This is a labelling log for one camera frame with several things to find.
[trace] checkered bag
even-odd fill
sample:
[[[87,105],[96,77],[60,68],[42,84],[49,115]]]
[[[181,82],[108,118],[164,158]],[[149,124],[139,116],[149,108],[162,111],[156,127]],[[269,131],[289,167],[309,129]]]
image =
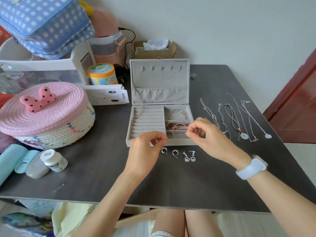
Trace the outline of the checkered bag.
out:
[[[0,26],[34,55],[49,60],[95,33],[78,0],[0,0]]]

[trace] person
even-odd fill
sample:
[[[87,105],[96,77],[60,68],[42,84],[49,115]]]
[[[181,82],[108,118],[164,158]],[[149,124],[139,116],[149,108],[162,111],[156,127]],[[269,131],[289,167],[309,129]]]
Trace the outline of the person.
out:
[[[252,161],[248,154],[235,146],[216,125],[205,118],[199,117],[191,123],[186,135],[210,156],[229,163],[237,170],[246,168]],[[167,141],[165,134],[156,131],[142,133],[131,141],[124,171],[98,207],[74,232],[73,237],[111,236],[129,197],[151,171]],[[289,236],[316,235],[316,205],[267,170],[247,181]],[[184,237],[185,226],[189,237],[223,237],[211,211],[173,209],[158,212],[151,236]]]

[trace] yellow object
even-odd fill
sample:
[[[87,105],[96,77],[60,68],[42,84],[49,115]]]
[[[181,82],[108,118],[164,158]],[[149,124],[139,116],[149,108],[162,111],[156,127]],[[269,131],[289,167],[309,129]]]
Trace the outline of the yellow object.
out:
[[[93,15],[93,8],[88,3],[79,0],[79,4],[84,8],[89,17]]]
[[[52,213],[54,235],[56,237],[70,237],[84,217],[93,211],[94,207],[94,204],[58,202]]]
[[[88,68],[90,80],[94,85],[114,85],[116,79],[114,66],[110,63],[98,63]]]

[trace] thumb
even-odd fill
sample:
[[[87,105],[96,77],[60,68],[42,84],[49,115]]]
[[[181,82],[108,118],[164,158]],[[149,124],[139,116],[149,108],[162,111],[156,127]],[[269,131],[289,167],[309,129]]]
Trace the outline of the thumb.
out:
[[[155,146],[154,149],[160,151],[162,149],[162,147],[168,142],[168,140],[166,139],[162,139],[160,141],[158,141]]]
[[[199,137],[198,134],[192,132],[192,131],[187,131],[186,132],[187,137],[189,137],[194,143],[197,145],[201,145],[203,143],[203,138]]]

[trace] pendant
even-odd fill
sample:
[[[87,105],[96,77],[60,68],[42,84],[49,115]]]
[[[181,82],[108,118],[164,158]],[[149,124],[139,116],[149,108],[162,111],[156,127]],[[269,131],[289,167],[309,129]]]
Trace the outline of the pendant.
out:
[[[244,140],[247,140],[249,136],[246,133],[241,133],[240,137],[243,138]]]

